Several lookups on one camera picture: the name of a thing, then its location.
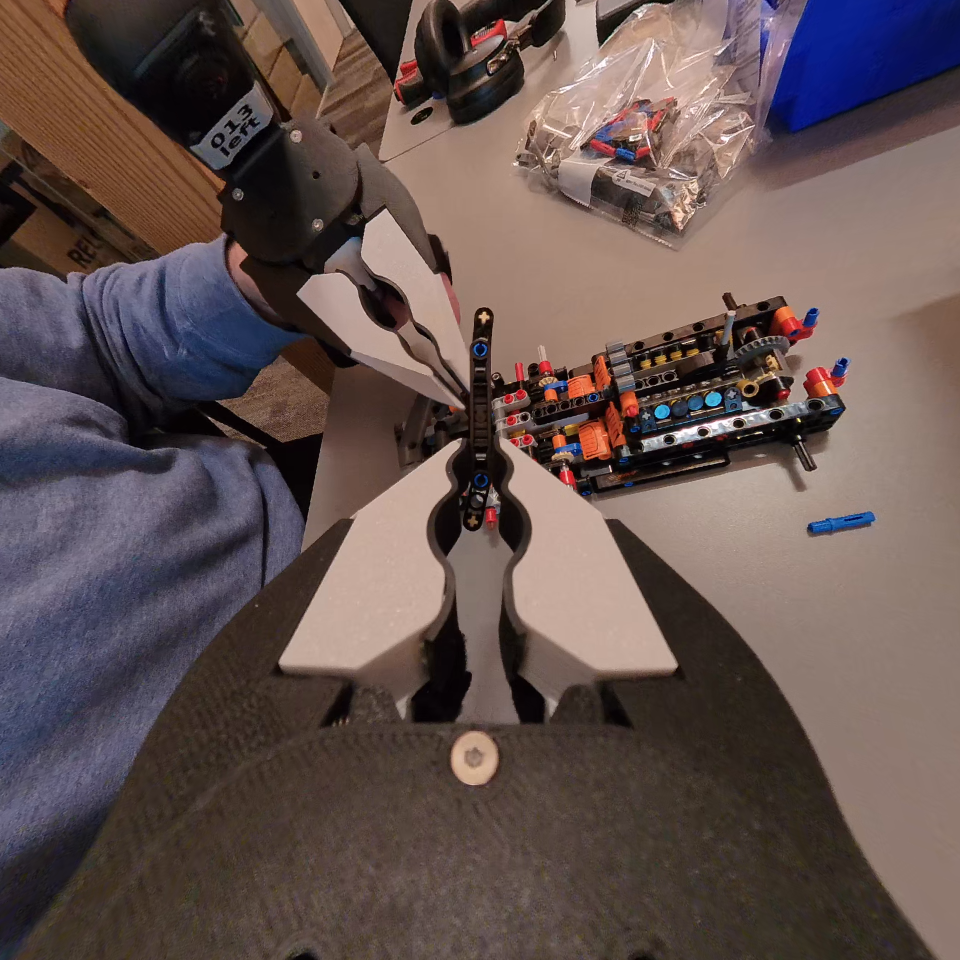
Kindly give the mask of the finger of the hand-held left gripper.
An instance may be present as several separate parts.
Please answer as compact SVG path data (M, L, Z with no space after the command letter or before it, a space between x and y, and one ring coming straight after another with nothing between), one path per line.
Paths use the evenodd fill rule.
M426 363L453 394L468 394L469 352L456 312L440 274L433 272L388 209L366 223L361 259L378 282L401 295L416 332L408 340L414 356Z
M388 283L409 307L412 340L371 319L358 286L342 272L310 277L298 296L343 342L352 359L435 402L466 408L469 353L444 282L422 270L409 284L400 279Z

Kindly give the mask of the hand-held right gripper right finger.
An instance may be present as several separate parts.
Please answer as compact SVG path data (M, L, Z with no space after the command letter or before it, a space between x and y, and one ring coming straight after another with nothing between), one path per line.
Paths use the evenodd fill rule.
M507 440L501 656L549 713L567 690L673 675L676 656L602 513Z

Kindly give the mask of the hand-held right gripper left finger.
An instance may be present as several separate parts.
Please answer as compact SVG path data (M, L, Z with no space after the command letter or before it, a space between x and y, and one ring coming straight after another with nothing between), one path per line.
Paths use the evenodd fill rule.
M462 708L462 632L449 555L462 531L451 442L344 527L330 567L279 658L288 675L321 675L411 697L414 717Z

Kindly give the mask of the black lego beam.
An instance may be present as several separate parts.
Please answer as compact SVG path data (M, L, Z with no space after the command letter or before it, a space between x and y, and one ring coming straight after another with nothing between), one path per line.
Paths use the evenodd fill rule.
M493 420L493 380L491 353L495 315L488 307L474 314L468 407L468 468L462 526L468 532L479 531L487 522L491 492L496 488L500 452Z

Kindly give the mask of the grey lego subassembly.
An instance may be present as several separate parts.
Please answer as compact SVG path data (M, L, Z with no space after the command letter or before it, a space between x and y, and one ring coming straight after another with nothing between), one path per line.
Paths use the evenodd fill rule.
M451 413L457 410L432 398L417 394L402 422L393 426L393 436L397 451L398 466L402 474L416 468L430 452L425 453L428 437L433 436L434 426L443 423Z

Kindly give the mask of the lego chassis assembly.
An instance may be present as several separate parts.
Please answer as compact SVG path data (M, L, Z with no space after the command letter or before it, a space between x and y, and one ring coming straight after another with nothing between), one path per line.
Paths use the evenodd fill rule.
M493 427L585 498L724 469L732 451L774 442L815 471L806 440L845 412L850 359L811 368L792 397L787 355L818 309L798 318L781 296L723 301L720 315L608 342L580 366L553 365L540 347L507 379L492 375Z

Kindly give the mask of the person's left forearm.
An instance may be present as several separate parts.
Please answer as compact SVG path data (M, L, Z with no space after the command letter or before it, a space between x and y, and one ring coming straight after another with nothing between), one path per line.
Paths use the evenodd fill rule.
M304 338L237 285L225 236L66 280L2 270L2 378L100 402L131 422L241 396Z

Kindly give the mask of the clear bag of lego parts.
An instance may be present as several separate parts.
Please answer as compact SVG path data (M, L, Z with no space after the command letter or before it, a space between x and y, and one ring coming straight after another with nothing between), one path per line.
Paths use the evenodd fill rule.
M760 2L649 3L526 119L513 166L667 247L754 149Z

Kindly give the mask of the person's left hand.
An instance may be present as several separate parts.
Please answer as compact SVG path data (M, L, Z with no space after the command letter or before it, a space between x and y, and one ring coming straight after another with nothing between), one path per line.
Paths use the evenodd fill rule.
M306 330L283 318L261 294L255 280L244 270L247 260L246 251L234 239L228 239L224 248L225 264L234 285L251 308L267 323L287 332L306 333ZM374 300L383 307L391 318L395 329L401 329L411 322L409 306L399 294L384 285L377 287Z

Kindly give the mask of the black chair base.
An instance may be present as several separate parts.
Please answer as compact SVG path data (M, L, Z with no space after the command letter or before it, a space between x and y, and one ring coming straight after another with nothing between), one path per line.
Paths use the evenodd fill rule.
M225 438L229 427L241 438L260 445L269 454L290 489L297 507L306 519L312 499L323 433L304 438L279 440L253 425L224 404L206 401L184 412L170 424L191 434Z

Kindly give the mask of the black and red device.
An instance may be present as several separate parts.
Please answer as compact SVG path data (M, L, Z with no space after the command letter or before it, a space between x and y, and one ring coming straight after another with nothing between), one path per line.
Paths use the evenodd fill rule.
M431 1L416 25L414 58L399 67L394 98L413 109L438 96L456 125L516 95L522 51L546 45L565 24L565 1Z

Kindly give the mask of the wooden panel cabinet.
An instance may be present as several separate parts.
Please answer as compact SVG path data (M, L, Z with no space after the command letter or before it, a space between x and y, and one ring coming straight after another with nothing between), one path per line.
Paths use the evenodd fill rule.
M65 6L1 3L2 120L158 253L214 239L222 181L96 74Z

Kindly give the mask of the cardboard box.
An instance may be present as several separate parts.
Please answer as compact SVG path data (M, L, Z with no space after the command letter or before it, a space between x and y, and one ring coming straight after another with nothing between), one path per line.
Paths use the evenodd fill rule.
M15 131L2 130L2 267L65 278L158 255Z

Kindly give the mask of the person's upper body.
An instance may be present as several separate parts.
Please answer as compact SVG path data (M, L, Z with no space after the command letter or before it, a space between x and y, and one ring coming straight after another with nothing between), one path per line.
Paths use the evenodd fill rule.
M299 553L282 474L239 440L152 434L2 379L1 934L12 954L84 857L151 726Z

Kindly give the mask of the blue plastic bin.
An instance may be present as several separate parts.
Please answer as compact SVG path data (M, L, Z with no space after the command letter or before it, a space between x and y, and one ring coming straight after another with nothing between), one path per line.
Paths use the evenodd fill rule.
M770 115L791 133L959 65L957 1L776 2Z

